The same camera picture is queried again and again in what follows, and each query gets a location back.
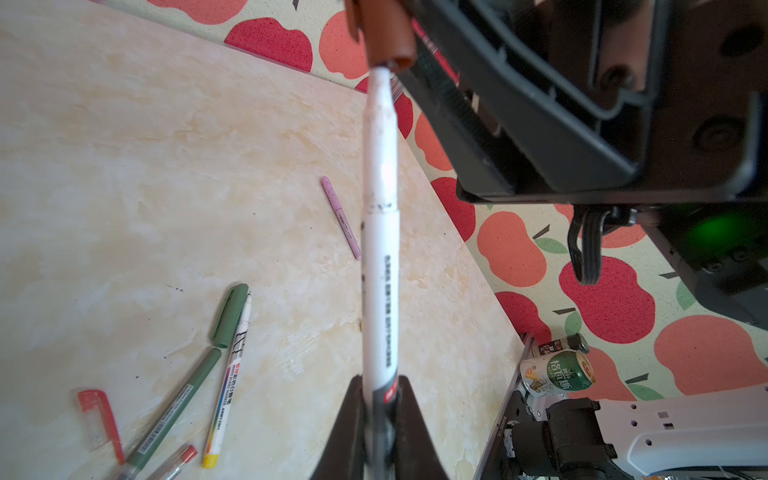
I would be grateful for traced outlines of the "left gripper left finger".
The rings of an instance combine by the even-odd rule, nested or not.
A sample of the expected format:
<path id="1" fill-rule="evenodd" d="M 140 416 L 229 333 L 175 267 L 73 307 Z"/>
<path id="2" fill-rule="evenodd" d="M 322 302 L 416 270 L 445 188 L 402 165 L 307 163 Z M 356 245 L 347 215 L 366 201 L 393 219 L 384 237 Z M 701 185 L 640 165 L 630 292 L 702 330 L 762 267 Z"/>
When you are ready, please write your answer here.
<path id="1" fill-rule="evenodd" d="M 312 480 L 361 480 L 365 470 L 365 403 L 362 376 L 347 388 Z"/>

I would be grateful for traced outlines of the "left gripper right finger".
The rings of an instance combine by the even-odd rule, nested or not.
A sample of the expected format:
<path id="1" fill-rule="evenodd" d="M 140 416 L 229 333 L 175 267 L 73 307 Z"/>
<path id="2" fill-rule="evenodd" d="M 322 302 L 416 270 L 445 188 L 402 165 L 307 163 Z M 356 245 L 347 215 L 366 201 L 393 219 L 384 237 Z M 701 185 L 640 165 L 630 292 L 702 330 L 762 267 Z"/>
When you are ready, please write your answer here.
<path id="1" fill-rule="evenodd" d="M 416 395 L 406 376 L 398 377 L 395 405 L 395 478 L 446 480 Z"/>

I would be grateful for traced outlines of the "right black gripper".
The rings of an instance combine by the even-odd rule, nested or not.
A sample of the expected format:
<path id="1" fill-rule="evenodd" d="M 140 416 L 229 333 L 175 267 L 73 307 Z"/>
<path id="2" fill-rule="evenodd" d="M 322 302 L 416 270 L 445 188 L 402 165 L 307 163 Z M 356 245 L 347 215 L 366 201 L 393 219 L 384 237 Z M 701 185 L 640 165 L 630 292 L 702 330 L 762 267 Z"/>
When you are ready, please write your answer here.
<path id="1" fill-rule="evenodd" d="M 763 1 L 409 1 L 398 78 L 473 203 L 757 202 L 767 195 Z"/>

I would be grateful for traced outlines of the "brown pen cap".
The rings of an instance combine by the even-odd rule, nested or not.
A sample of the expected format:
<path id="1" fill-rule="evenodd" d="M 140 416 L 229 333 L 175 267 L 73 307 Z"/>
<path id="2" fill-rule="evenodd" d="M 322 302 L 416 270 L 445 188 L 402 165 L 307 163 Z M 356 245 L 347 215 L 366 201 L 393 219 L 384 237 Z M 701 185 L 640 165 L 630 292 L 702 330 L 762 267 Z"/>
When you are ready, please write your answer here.
<path id="1" fill-rule="evenodd" d="M 364 41 L 369 67 L 399 73 L 415 63 L 415 33 L 402 1 L 345 0 L 344 7 L 349 35 L 355 43 Z"/>

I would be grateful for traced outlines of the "white pen brown end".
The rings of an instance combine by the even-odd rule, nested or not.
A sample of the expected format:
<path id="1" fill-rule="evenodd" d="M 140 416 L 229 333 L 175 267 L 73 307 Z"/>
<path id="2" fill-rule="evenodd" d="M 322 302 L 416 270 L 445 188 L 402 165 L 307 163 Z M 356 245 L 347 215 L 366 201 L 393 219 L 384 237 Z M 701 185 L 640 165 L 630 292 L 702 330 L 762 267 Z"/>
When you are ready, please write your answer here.
<path id="1" fill-rule="evenodd" d="M 399 341 L 398 125 L 391 72 L 370 70 L 363 116 L 362 333 L 371 479 L 391 479 Z"/>

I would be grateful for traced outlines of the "pink fountain pen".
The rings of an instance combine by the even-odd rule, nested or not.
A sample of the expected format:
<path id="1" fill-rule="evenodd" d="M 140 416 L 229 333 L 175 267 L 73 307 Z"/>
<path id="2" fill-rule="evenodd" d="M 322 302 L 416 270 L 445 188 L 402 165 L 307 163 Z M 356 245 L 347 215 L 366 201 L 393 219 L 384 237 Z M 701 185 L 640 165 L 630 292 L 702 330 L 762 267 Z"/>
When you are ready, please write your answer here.
<path id="1" fill-rule="evenodd" d="M 361 249 L 357 242 L 357 239 L 352 231 L 351 225 L 345 215 L 341 202 L 333 188 L 330 179 L 327 176 L 322 176 L 320 184 L 324 190 L 326 198 L 333 210 L 333 213 L 340 225 L 340 228 L 345 236 L 345 239 L 350 247 L 353 257 L 356 260 L 361 259 Z"/>

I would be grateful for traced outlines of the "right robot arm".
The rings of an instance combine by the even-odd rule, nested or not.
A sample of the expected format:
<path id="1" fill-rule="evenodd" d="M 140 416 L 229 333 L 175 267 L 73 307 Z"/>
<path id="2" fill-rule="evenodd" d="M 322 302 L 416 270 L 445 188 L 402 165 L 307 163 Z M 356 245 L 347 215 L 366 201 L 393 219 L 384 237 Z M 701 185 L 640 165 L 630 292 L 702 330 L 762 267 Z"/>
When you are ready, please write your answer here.
<path id="1" fill-rule="evenodd" d="M 592 399 L 767 381 L 767 5 L 410 1 L 414 142 L 514 327 Z"/>

